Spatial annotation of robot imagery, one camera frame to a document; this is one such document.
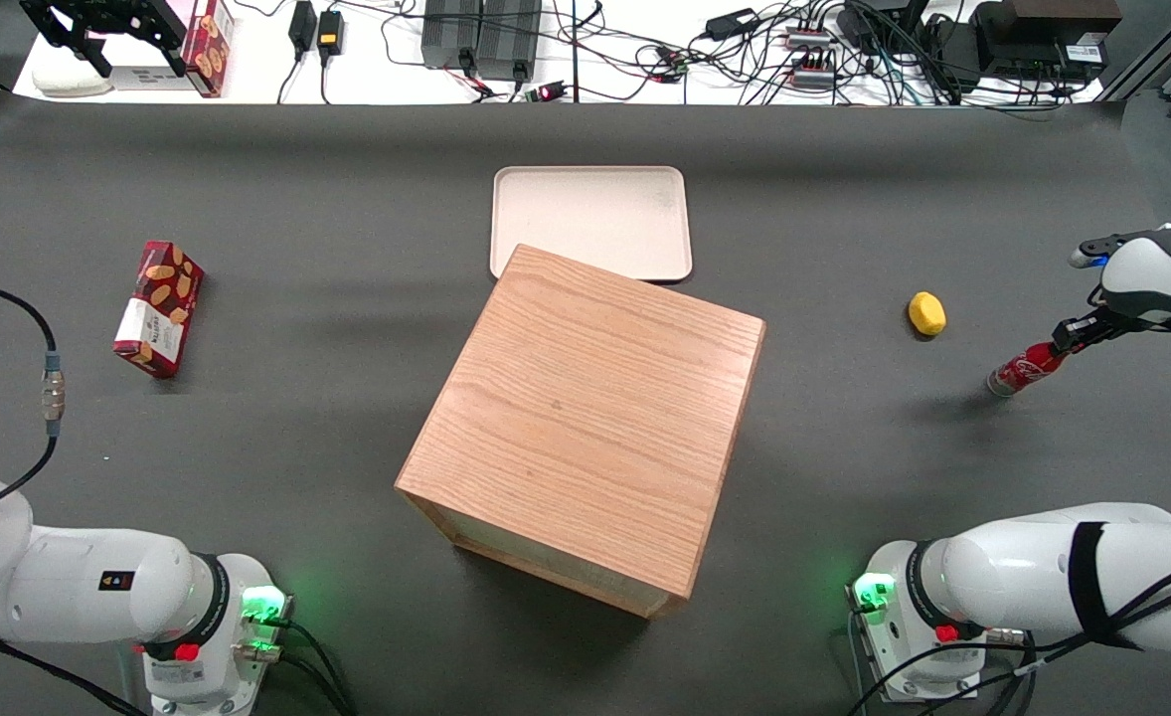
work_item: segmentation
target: white table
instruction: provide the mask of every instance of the white table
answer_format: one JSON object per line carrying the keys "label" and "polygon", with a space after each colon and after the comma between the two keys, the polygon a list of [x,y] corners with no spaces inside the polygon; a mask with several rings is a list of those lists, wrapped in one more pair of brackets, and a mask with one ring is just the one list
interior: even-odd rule
{"label": "white table", "polygon": [[[241,0],[245,4],[265,4],[263,9],[271,9],[276,0]],[[570,0],[545,0],[545,9],[554,9],[557,1],[559,9],[568,13]],[[293,13],[293,0],[285,0],[280,12],[271,18],[263,18],[253,9],[245,6],[232,5],[230,9],[235,19],[235,32],[233,35],[233,49],[227,68],[227,81],[224,87],[224,96],[219,100],[200,98],[196,90],[111,90],[107,95],[87,96],[87,98],[54,100],[59,102],[122,102],[122,103],[200,103],[200,102],[231,102],[237,104],[271,104],[276,102],[276,94],[281,82],[292,68],[293,47],[286,37],[286,29],[289,28],[290,15]],[[672,45],[686,46],[693,36],[698,36],[704,30],[704,22],[708,18],[732,13],[740,9],[744,0],[611,0],[604,1],[603,14],[608,19],[608,27],[636,33],[637,35],[659,37]],[[964,8],[964,15],[968,15],[975,6],[975,0],[967,4],[958,4],[958,0],[932,0],[930,13],[954,14],[958,8]],[[324,4],[317,4],[316,9],[321,12]],[[477,100],[475,90],[465,87],[461,82],[450,77],[441,69],[426,69],[418,67],[404,67],[404,64],[391,63],[386,54],[391,54],[399,61],[420,62],[422,53],[418,46],[422,42],[420,19],[392,19],[385,25],[386,40],[383,42],[379,32],[389,14],[376,9],[355,8],[355,6],[340,4],[337,9],[343,12],[348,22],[345,27],[344,54],[330,61],[328,76],[326,79],[326,94],[334,104],[458,104]],[[418,1],[418,7],[413,14],[422,14],[423,4]],[[594,0],[577,0],[577,16],[586,18],[594,9]],[[828,23],[833,26],[836,12],[828,18]],[[559,30],[560,18],[553,14],[542,15],[542,30],[554,35]],[[615,57],[630,59],[635,55],[637,47],[644,42],[635,40],[622,40],[621,37],[596,36],[582,40],[582,45],[600,49],[601,53]],[[713,43],[703,41],[696,45],[697,49],[712,49]],[[762,50],[762,41],[756,43],[758,50]],[[104,46],[104,55],[114,64],[158,64],[159,53],[152,46],[145,45],[133,37],[111,36]],[[786,52],[781,47],[772,49],[768,55],[768,63],[778,63],[785,59]],[[16,79],[14,91],[18,95],[33,96],[33,98],[50,100],[42,95],[33,86],[32,70],[36,67],[44,67],[49,63],[62,63],[63,67],[76,71],[90,71],[89,66],[77,61],[70,50],[50,47],[40,36],[33,43],[25,69]],[[583,88],[602,91],[605,95],[628,96],[639,87],[642,79],[618,73],[605,64],[603,60],[580,53],[581,84]],[[909,86],[917,91],[923,101],[932,96],[930,84],[917,69],[904,68],[904,76],[909,79]],[[545,82],[564,81],[571,83],[571,47],[567,42],[557,42],[550,37],[542,36],[539,45],[539,61],[536,61],[536,75],[530,87],[543,84]],[[717,69],[708,67],[692,67],[686,79],[686,88],[682,84],[659,84],[658,82],[646,82],[644,90],[631,100],[635,103],[646,104],[682,104],[686,101],[690,104],[737,104],[740,103],[741,86],[739,82],[731,82],[719,74]],[[513,82],[491,82],[491,87],[499,94],[508,94]],[[762,82],[755,82],[746,91],[745,97],[754,94],[754,90],[762,88]],[[867,76],[854,77],[849,82],[840,82],[840,102],[852,102],[862,104],[886,104],[889,103],[889,90],[881,79]],[[1007,82],[985,81],[982,87],[1012,89]],[[290,87],[286,94],[286,103],[289,104],[320,104],[321,100],[321,67],[316,50],[304,57],[302,68],[295,73]],[[1097,82],[1073,96],[1073,101],[1091,101],[1101,91]],[[977,90],[967,95],[971,103],[998,104],[1013,101],[1013,95],[991,94],[989,91]],[[505,98],[488,100],[487,102],[501,102]],[[582,102],[612,102],[598,95],[584,94]],[[794,91],[780,91],[772,101],[773,104],[831,104],[833,97],[824,95],[799,95]]]}

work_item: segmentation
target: red light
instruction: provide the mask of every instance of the red light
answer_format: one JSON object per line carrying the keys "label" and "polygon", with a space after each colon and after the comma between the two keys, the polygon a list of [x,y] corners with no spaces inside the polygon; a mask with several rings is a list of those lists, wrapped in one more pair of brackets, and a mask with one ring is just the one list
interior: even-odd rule
{"label": "red light", "polygon": [[176,661],[196,661],[196,656],[200,653],[200,647],[194,643],[180,643],[174,648],[174,660]]}
{"label": "red light", "polygon": [[961,634],[958,634],[952,625],[939,625],[934,628],[934,639],[939,640],[939,643],[952,643],[961,639]]}

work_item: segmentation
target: white tray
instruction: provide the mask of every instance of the white tray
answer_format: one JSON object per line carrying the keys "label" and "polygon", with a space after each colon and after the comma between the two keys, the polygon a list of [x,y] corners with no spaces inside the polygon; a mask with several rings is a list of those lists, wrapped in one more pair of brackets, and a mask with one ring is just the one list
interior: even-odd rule
{"label": "white tray", "polygon": [[536,246],[622,277],[691,273],[687,192],[676,168],[505,168],[493,180],[489,271]]}

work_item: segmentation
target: dark gray table mat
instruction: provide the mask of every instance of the dark gray table mat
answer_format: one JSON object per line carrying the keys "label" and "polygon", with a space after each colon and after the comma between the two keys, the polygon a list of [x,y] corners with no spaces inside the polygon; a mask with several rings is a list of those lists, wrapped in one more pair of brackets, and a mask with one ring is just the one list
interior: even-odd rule
{"label": "dark gray table mat", "polygon": [[[0,98],[0,286],[48,313],[69,375],[26,495],[43,525],[259,557],[364,712],[841,715],[840,585],[879,544],[1089,500],[1171,509],[1171,336],[982,398],[991,368],[1084,312],[1077,241],[1148,226],[1117,130],[1118,108]],[[493,282],[493,175],[555,163],[679,168],[696,268],[674,289],[768,322],[693,601],[653,625],[454,552],[391,492]],[[148,239],[210,273],[169,384],[109,352]],[[931,343],[903,322],[920,289],[950,314]],[[41,448],[40,361],[1,307],[4,479]],[[112,648],[33,652],[116,683]],[[0,680],[0,712],[98,712],[1,657]],[[326,712],[286,669],[268,681],[259,712]],[[1083,649],[1041,673],[1034,712],[1171,712],[1171,657]]]}

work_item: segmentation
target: wooden cube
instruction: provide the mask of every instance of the wooden cube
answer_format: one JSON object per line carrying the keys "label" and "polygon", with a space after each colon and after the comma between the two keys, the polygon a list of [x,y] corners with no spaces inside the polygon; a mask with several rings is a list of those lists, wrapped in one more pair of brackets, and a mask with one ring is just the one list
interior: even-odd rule
{"label": "wooden cube", "polygon": [[396,479],[459,547],[686,604],[766,325],[518,247]]}

